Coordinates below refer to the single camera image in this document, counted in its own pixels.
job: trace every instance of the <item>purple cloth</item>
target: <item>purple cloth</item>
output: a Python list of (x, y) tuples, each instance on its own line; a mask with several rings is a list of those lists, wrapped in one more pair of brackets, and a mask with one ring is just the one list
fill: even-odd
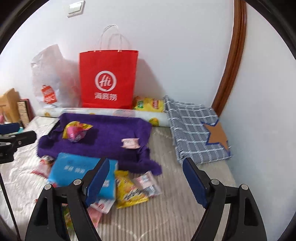
[[(82, 140), (72, 143), (62, 138), (65, 126), (71, 121), (91, 124), (93, 127)], [(108, 157), (118, 160), (120, 170), (133, 173), (151, 171), (154, 175), (162, 173), (161, 166), (150, 160), (150, 150), (146, 146), (152, 126), (140, 118), (64, 113), (59, 122), (60, 125), (56, 129), (40, 138), (39, 157), (49, 155), (56, 158), (60, 152), (97, 158)], [(122, 148), (121, 139), (124, 138), (139, 138), (141, 148)]]

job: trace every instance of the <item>orange star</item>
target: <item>orange star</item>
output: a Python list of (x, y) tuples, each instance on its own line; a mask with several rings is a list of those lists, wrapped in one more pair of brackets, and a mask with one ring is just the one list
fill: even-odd
[(227, 136), (225, 135), (219, 120), (217, 120), (214, 125), (208, 125), (206, 123), (203, 123), (203, 125), (210, 132), (206, 145), (220, 143), (229, 152)]

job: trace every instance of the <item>blue gripper pad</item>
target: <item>blue gripper pad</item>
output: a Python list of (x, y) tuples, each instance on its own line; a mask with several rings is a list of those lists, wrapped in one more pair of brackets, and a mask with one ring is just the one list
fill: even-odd
[(184, 159), (182, 167), (184, 175), (194, 194), (196, 201), (204, 208), (207, 208), (209, 203), (206, 198), (205, 186), (203, 185), (197, 173), (194, 171), (187, 159)]
[(0, 125), (0, 135), (15, 133), (15, 132), (18, 132), (19, 129), (20, 129), (19, 123), (10, 123), (5, 125)]
[(106, 160), (101, 165), (98, 172), (95, 174), (93, 180), (87, 187), (87, 197), (85, 200), (85, 204), (87, 207), (89, 207), (91, 204), (93, 204), (96, 201), (98, 197), (98, 193), (100, 192), (104, 184), (104, 181), (109, 173), (109, 170), (110, 170), (110, 162), (109, 162), (109, 159), (106, 158)]

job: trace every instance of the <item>silver screw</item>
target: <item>silver screw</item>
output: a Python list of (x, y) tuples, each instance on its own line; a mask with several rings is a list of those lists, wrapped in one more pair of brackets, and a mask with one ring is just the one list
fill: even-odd
[(45, 190), (49, 190), (49, 189), (51, 188), (51, 186), (52, 186), (51, 184), (46, 184), (46, 185), (44, 186), (44, 189), (45, 189)]
[(219, 185), (220, 182), (217, 179), (212, 179), (211, 183), (214, 184), (214, 185)]
[(246, 185), (246, 184), (242, 184), (242, 189), (244, 189), (244, 190), (248, 190), (249, 187), (248, 187), (248, 185)]
[(73, 183), (74, 183), (74, 185), (77, 186), (77, 185), (79, 185), (81, 183), (81, 180), (80, 179), (76, 179), (76, 180), (74, 180)]

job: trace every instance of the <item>black cable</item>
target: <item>black cable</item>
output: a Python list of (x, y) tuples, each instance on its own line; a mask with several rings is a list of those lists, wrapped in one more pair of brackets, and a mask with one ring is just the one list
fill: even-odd
[(4, 194), (4, 198), (5, 198), (6, 204), (8, 206), (8, 209), (9, 209), (9, 212), (10, 212), (10, 215), (11, 215), (11, 218), (12, 218), (12, 221), (13, 221), (13, 224), (15, 226), (15, 230), (17, 232), (17, 241), (21, 241), (21, 239), (20, 239), (20, 232), (18, 230), (17, 223), (16, 223), (15, 217), (13, 215), (13, 211), (12, 211), (12, 208), (11, 208), (11, 205), (10, 205), (10, 202), (9, 202), (9, 199), (8, 199), (8, 196), (7, 196), (7, 192), (6, 192), (6, 189), (5, 189), (5, 186), (4, 186), (4, 182), (3, 182), (3, 179), (2, 179), (1, 173), (0, 173), (0, 186), (2, 188), (2, 191), (3, 191), (3, 194)]

